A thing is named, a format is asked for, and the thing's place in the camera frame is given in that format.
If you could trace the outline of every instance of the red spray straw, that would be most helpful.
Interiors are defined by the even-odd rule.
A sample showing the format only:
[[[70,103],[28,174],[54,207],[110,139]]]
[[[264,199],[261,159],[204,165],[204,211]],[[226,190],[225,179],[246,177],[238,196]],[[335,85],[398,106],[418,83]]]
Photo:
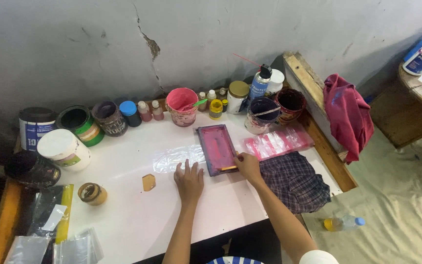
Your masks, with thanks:
[[[243,58],[244,60],[246,60],[246,61],[248,61],[248,62],[251,62],[251,63],[253,63],[253,64],[255,64],[255,65],[258,65],[259,67],[261,67],[261,65],[259,65],[258,63],[255,63],[255,62],[253,62],[253,61],[251,61],[251,60],[248,60],[248,59],[246,59],[246,58],[244,58],[244,57],[242,57],[242,56],[239,56],[239,55],[237,55],[237,54],[235,54],[235,53],[233,53],[235,56],[237,56],[237,57],[239,57],[239,58]]]

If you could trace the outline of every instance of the gray wall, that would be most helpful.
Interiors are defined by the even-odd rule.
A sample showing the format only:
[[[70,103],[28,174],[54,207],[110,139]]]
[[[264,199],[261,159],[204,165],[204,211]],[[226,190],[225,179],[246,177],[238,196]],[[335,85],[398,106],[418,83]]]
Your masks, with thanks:
[[[0,117],[255,73],[232,53],[299,51],[321,78],[368,94],[421,33],[422,0],[0,0]]]

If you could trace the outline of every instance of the white sleeve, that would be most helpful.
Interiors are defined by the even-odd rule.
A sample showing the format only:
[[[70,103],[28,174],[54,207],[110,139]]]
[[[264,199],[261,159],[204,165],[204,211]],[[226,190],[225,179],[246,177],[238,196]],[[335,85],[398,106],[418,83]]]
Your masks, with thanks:
[[[333,255],[322,250],[311,250],[301,257],[299,264],[339,264]]]

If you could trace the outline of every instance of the red cloth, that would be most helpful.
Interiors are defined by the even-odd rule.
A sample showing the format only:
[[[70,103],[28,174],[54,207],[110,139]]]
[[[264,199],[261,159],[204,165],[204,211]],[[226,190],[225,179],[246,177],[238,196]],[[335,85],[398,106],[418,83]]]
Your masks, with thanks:
[[[374,133],[370,106],[355,88],[337,73],[325,80],[324,103],[331,135],[348,151],[347,164],[359,160],[359,153]]]

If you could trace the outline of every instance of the hand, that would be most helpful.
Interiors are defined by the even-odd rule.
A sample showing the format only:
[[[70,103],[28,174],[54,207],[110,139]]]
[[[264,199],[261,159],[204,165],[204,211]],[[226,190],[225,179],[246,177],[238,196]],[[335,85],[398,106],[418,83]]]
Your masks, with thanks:
[[[180,167],[181,163],[177,165],[173,179],[179,189],[182,206],[196,206],[203,192],[203,169],[197,172],[198,162],[195,162],[190,170],[188,159],[185,161],[185,174]]]
[[[243,152],[237,155],[237,158],[234,158],[234,163],[239,168],[242,176],[245,177],[251,185],[264,184],[262,175],[260,174],[260,163],[255,156]]]

